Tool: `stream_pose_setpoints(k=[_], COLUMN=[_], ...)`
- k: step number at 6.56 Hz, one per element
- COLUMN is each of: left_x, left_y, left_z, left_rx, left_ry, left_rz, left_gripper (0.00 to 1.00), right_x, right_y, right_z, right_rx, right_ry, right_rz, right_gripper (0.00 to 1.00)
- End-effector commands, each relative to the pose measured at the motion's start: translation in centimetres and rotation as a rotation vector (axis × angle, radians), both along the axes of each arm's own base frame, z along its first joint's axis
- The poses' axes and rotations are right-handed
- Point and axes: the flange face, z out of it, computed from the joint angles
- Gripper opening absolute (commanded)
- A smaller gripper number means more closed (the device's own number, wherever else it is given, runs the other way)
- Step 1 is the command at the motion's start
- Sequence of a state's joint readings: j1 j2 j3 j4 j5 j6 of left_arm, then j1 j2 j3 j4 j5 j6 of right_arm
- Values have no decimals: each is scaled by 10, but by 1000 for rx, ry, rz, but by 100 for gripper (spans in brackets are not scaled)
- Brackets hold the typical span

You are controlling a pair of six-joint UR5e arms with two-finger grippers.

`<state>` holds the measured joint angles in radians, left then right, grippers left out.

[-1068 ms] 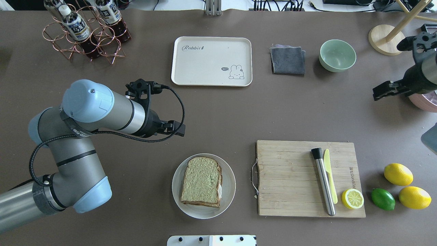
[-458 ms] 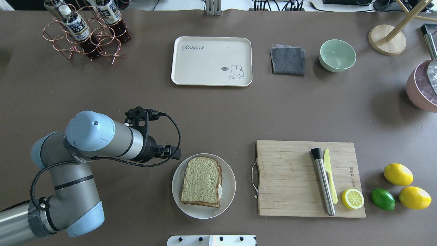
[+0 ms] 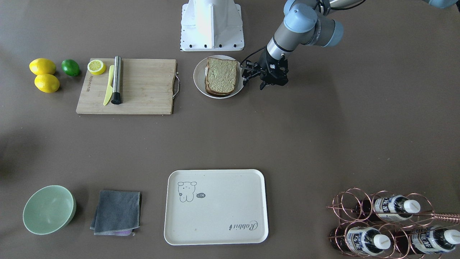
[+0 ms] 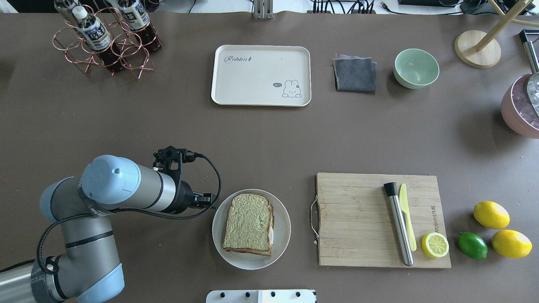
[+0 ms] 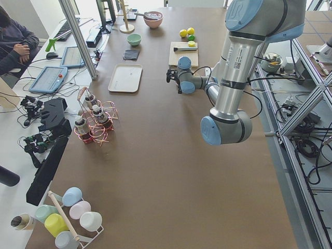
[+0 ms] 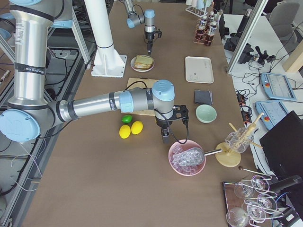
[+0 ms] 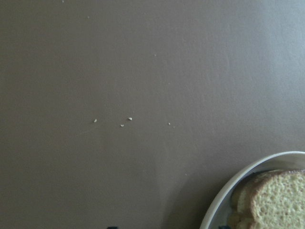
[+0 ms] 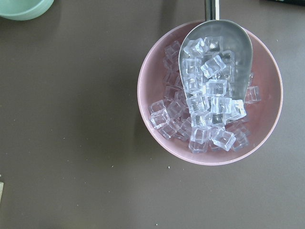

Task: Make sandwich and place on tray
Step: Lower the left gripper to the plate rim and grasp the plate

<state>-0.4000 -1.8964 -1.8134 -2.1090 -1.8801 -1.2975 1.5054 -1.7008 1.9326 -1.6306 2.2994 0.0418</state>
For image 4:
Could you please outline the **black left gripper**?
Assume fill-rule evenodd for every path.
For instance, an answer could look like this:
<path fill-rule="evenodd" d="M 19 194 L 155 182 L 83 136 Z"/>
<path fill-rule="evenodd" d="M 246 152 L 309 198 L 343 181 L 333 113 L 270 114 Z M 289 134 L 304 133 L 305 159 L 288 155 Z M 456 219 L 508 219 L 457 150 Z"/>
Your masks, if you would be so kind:
<path fill-rule="evenodd" d="M 180 214 L 187 208 L 211 207 L 213 193 L 193 192 L 189 184 L 185 181 L 175 181 L 176 193 L 172 202 L 172 214 Z"/>

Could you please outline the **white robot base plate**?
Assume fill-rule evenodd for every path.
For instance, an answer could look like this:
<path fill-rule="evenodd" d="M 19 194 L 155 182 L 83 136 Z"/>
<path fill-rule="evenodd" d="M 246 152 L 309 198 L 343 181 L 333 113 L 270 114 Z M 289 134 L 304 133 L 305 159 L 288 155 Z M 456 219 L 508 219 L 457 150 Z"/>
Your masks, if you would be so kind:
<path fill-rule="evenodd" d="M 206 296 L 206 303 L 316 303 L 315 290 L 215 290 Z"/>

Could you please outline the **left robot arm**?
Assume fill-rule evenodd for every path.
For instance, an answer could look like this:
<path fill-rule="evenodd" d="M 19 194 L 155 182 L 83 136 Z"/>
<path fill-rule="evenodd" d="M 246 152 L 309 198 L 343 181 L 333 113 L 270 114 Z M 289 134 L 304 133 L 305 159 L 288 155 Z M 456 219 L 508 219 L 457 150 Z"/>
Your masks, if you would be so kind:
<path fill-rule="evenodd" d="M 193 192 L 181 165 L 200 153 L 168 146 L 154 153 L 151 168 L 123 157 L 95 158 L 80 177 L 44 190 L 40 209 L 51 222 L 33 260 L 1 271 L 2 303 L 104 303 L 124 288 L 110 216 L 137 212 L 181 220 L 189 208 L 204 213 L 218 194 Z"/>

